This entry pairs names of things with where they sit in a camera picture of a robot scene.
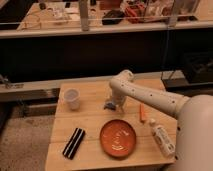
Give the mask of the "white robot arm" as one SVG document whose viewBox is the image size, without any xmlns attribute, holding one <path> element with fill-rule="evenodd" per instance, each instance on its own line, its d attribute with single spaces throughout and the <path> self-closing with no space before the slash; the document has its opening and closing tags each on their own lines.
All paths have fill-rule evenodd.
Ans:
<svg viewBox="0 0 213 171">
<path fill-rule="evenodd" d="M 139 86 L 133 79 L 129 70 L 111 78 L 115 105 L 129 96 L 177 120 L 175 161 L 165 171 L 213 171 L 213 96 L 187 97 Z"/>
</svg>

